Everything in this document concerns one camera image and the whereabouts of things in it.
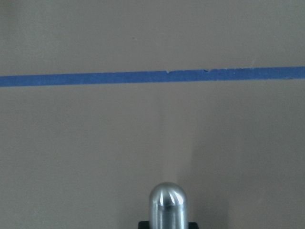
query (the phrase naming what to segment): blue line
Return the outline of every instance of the blue line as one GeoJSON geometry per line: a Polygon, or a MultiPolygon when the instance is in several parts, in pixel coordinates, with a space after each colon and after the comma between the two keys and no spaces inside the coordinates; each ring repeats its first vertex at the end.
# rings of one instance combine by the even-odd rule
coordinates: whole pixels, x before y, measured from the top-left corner
{"type": "Polygon", "coordinates": [[[182,70],[124,73],[76,73],[0,77],[0,87],[103,83],[304,79],[305,67],[182,70]]]}

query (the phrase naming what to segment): silver metal object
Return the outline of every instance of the silver metal object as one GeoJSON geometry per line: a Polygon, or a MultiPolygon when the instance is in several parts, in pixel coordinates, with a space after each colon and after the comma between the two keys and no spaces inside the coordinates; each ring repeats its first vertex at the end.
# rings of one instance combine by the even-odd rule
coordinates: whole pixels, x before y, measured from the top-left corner
{"type": "Polygon", "coordinates": [[[186,194],[170,182],[157,185],[149,197],[150,229],[188,229],[186,194]]]}

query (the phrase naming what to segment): notch in blue tape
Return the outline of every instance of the notch in blue tape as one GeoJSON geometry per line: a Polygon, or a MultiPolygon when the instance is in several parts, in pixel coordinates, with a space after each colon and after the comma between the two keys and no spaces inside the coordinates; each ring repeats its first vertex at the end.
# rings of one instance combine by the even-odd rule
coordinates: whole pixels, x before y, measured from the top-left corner
{"type": "Polygon", "coordinates": [[[122,73],[75,73],[0,77],[0,87],[105,83],[164,83],[233,80],[304,79],[305,67],[179,70],[122,73]]]}

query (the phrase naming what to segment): metal cylinder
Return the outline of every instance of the metal cylinder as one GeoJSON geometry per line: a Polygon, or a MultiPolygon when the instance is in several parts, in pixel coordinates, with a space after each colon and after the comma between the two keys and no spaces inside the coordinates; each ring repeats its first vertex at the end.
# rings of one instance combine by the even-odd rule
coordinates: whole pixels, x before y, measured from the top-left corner
{"type": "Polygon", "coordinates": [[[170,182],[157,185],[149,197],[150,229],[188,229],[186,194],[170,182]]]}

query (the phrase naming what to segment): blue stripe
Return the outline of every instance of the blue stripe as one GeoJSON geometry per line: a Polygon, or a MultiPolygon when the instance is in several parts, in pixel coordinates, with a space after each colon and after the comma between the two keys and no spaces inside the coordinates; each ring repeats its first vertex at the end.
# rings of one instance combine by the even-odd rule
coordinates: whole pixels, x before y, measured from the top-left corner
{"type": "Polygon", "coordinates": [[[124,73],[77,73],[0,77],[1,87],[102,83],[157,83],[227,80],[304,79],[305,67],[183,70],[124,73]]]}

